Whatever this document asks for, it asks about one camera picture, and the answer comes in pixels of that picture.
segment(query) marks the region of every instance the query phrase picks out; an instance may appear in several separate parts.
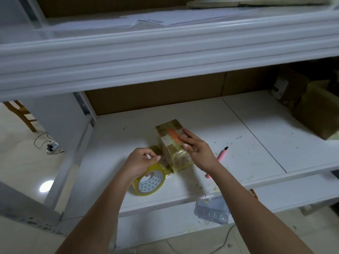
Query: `cardboard panel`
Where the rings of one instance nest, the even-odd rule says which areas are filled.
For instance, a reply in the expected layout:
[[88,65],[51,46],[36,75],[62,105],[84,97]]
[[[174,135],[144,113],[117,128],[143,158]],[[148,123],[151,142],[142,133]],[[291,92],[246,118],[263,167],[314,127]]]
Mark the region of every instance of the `cardboard panel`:
[[219,97],[225,72],[86,91],[97,115]]
[[279,65],[233,70],[226,73],[222,95],[271,89],[279,72]]
[[46,17],[185,6],[193,0],[37,0]]

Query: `wooden chair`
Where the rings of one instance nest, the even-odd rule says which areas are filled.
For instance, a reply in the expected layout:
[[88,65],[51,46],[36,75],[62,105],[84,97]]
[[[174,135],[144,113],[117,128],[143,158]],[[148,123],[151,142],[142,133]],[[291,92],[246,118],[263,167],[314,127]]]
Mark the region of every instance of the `wooden chair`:
[[25,115],[30,114],[30,112],[21,104],[19,101],[14,101],[18,106],[19,109],[15,108],[10,102],[4,102],[3,104],[13,113],[15,113],[21,120],[28,126],[28,128],[35,132],[36,129],[32,125],[31,122],[36,121],[36,119],[28,119]]

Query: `label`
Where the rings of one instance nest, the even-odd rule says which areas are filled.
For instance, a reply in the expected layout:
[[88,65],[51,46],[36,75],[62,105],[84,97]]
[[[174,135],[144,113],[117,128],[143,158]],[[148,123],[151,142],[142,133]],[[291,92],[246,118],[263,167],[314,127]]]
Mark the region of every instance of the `label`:
[[272,89],[273,97],[280,100],[288,85],[289,82],[286,79],[278,78]]
[[168,132],[170,133],[170,135],[172,136],[173,140],[177,144],[181,142],[181,140],[179,139],[179,135],[176,133],[176,131],[173,128],[169,128]]

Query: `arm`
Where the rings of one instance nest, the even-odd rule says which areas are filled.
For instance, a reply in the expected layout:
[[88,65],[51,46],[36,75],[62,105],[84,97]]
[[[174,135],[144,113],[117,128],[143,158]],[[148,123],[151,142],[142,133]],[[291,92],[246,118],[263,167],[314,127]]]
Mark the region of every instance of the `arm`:
[[106,254],[128,187],[159,159],[151,149],[135,149],[56,254]]
[[312,254],[305,243],[250,194],[214,157],[209,145],[185,129],[184,149],[218,185],[248,250],[254,254]]

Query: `white shelf board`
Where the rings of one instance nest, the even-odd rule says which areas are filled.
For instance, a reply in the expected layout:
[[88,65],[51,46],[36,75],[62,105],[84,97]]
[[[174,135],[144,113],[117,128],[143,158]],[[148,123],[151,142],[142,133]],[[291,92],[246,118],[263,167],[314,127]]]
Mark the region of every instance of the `white shelf board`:
[[325,6],[266,7],[212,23],[3,44],[0,101],[337,56],[338,22],[339,10]]
[[325,141],[311,132],[269,91],[223,99],[287,174],[339,169],[339,141]]
[[[339,196],[339,180],[331,173],[276,183],[254,189],[272,212],[297,208]],[[117,249],[220,226],[194,214],[195,202],[119,218]]]
[[[137,147],[157,144],[155,126],[178,119],[244,185],[268,183],[285,171],[236,117],[221,97],[98,116],[62,219],[85,215],[127,156]],[[159,209],[220,194],[212,179],[194,167],[173,174],[149,196],[126,194],[120,216]]]

